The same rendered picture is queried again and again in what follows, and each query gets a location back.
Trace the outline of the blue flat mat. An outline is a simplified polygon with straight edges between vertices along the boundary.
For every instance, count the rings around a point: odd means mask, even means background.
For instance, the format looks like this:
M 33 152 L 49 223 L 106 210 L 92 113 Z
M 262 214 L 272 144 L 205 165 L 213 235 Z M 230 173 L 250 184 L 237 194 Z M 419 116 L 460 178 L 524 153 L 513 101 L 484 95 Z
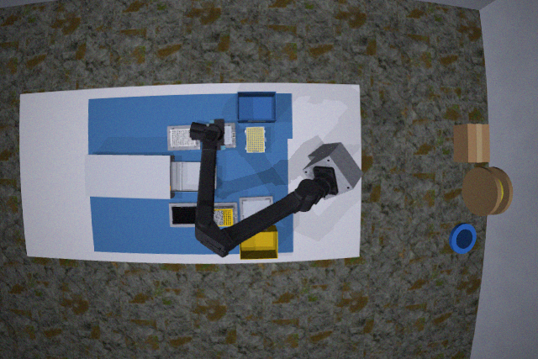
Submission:
M 167 126 L 235 122 L 235 148 L 217 150 L 215 203 L 288 195 L 287 139 L 293 138 L 292 94 L 277 93 L 275 123 L 238 123 L 237 93 L 88 99 L 88 155 L 174 156 L 201 162 L 201 150 L 168 150 Z M 264 126 L 265 152 L 246 153 L 245 127 Z M 198 192 L 171 199 L 90 197 L 94 251 L 217 255 L 195 227 L 170 227 L 169 203 L 196 203 Z

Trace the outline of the blue open-top tray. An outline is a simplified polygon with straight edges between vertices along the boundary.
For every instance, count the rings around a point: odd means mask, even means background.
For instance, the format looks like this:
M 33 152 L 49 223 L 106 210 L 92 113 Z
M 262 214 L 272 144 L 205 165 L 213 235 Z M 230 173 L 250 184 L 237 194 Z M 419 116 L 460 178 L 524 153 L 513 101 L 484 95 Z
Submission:
M 276 92 L 237 92 L 237 121 L 239 124 L 275 123 L 276 120 Z

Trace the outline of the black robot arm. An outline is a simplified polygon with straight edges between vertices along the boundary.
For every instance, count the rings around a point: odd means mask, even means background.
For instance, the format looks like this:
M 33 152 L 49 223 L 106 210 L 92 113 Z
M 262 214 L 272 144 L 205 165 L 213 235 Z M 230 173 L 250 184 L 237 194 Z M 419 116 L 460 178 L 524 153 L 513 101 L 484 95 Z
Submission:
M 220 229 L 214 221 L 215 158 L 217 140 L 221 137 L 220 129 L 217 126 L 207 126 L 206 124 L 192 122 L 189 137 L 192 140 L 203 142 L 195 237 L 202 245 L 221 257 L 227 256 L 229 251 L 232 251 L 237 245 L 288 215 L 299 211 L 308 212 L 321 198 L 328 194 L 337 195 L 339 192 L 335 169 L 328 166 L 315 166 L 313 168 L 313 180 L 303 179 L 298 184 L 298 188 L 286 197 L 230 227 Z

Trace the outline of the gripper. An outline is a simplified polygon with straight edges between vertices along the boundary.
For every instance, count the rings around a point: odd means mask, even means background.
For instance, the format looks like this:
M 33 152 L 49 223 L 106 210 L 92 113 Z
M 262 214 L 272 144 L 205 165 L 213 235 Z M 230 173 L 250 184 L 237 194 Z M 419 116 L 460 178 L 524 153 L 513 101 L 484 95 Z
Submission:
M 217 150 L 225 150 L 225 145 L 224 145 L 224 119 L 210 119 L 209 120 L 209 126 L 218 126 L 220 129 L 222 129 L 222 135 L 221 137 L 218 139 L 218 146 L 217 146 Z

